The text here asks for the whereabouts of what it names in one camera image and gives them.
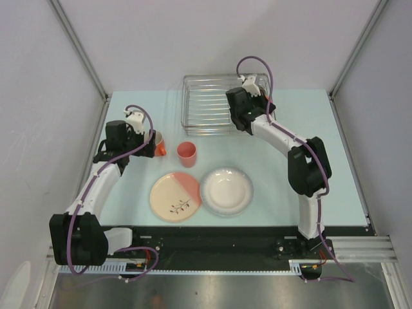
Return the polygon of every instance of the beige plate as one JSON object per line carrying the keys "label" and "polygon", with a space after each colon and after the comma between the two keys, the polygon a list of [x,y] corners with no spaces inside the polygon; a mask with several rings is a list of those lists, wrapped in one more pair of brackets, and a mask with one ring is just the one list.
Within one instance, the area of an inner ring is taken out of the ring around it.
{"label": "beige plate", "polygon": [[186,173],[176,172],[161,177],[150,192],[150,207],[167,222],[189,219],[200,205],[200,184]]}

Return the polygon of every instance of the white wall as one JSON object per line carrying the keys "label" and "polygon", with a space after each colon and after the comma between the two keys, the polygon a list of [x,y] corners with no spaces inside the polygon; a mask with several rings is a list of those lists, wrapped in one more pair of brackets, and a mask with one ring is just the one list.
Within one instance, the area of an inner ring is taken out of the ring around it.
{"label": "white wall", "polygon": [[412,286],[412,1],[392,0],[337,97],[372,220]]}
{"label": "white wall", "polygon": [[377,0],[61,2],[108,91],[175,88],[250,54],[277,88],[331,90]]}
{"label": "white wall", "polygon": [[30,261],[28,308],[48,221],[74,199],[102,101],[47,1],[1,1],[0,42],[0,295]]}

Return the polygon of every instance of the white table surface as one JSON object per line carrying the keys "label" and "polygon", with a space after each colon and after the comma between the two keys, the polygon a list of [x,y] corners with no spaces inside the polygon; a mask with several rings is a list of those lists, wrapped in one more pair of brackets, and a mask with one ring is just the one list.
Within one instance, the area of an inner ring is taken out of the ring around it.
{"label": "white table surface", "polygon": [[[268,143],[248,135],[187,136],[180,124],[180,91],[114,92],[106,121],[125,119],[129,104],[142,106],[163,133],[167,156],[131,156],[126,170],[111,191],[102,211],[102,225],[164,226],[289,226],[299,222],[297,194],[287,178],[287,160]],[[326,147],[332,177],[330,194],[323,200],[323,220],[327,226],[365,226],[366,218],[341,138],[325,90],[275,90],[277,120],[286,127],[312,138],[320,137]],[[179,163],[176,148],[180,142],[196,144],[198,161],[190,169]],[[149,204],[151,187],[167,173],[183,171],[201,178],[220,166],[245,171],[254,184],[254,198],[239,216],[226,218],[205,207],[181,223],[162,221]]]}

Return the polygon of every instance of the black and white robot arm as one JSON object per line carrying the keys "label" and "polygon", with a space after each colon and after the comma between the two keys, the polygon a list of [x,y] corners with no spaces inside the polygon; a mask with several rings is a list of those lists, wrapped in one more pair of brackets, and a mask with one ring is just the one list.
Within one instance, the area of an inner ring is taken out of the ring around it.
{"label": "black and white robot arm", "polygon": [[[55,214],[50,219],[53,253],[59,265],[68,264],[69,238],[72,265],[102,265],[109,254],[127,248],[132,243],[131,229],[104,229],[99,223],[103,206],[129,163],[127,154],[150,158],[155,155],[155,130],[152,130],[152,138],[143,146],[144,114],[138,111],[125,111],[125,114],[126,121],[115,120],[106,124],[106,139],[101,141],[98,153],[93,158],[89,178],[75,201],[64,214]],[[69,226],[73,215],[75,221],[70,235]]]}
{"label": "black and white robot arm", "polygon": [[[320,138],[307,140],[293,133],[289,135],[284,133],[284,131],[289,133],[291,131],[270,116],[275,110],[275,105],[272,103],[267,116],[268,99],[263,89],[259,88],[257,79],[256,75],[249,75],[243,81],[242,87],[226,92],[230,117],[238,130],[265,140],[288,159],[288,180],[299,197],[299,233],[304,239],[311,241],[319,236],[317,199],[321,198],[326,184],[317,164],[311,160],[311,154],[298,140],[306,141],[321,161],[326,177],[330,178],[332,171],[328,157]],[[321,222],[320,228],[323,232],[324,226]]]}

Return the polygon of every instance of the dish rack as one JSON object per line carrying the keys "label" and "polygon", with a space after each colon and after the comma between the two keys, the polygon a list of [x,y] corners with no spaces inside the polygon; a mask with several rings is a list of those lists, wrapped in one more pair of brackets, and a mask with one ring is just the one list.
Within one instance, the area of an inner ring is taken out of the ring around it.
{"label": "dish rack", "polygon": [[[269,93],[268,76],[258,73],[259,86]],[[226,91],[240,87],[236,74],[187,75],[183,79],[181,123],[188,135],[227,135],[238,131],[230,119]]]}

